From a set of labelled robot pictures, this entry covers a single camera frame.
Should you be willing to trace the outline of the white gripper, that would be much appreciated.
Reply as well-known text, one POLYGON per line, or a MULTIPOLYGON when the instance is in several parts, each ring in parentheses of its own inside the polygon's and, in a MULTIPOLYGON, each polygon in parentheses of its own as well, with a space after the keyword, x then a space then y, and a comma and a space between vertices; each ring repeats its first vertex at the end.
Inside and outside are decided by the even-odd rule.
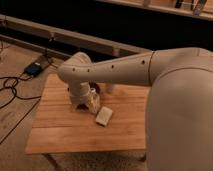
POLYGON ((77 110, 78 105, 87 105, 92 114, 97 114, 100 110, 100 96, 97 93, 91 95, 91 88, 88 82, 70 84, 69 96, 72 112, 77 110))

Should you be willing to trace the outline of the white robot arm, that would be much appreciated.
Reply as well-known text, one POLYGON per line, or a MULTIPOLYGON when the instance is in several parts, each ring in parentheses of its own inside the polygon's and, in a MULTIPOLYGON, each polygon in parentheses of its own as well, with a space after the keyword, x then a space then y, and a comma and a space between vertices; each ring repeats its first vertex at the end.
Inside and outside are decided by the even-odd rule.
POLYGON ((213 51, 156 50, 96 63, 78 52, 58 76, 75 105, 88 102, 91 82, 149 87, 148 171, 213 171, 213 51))

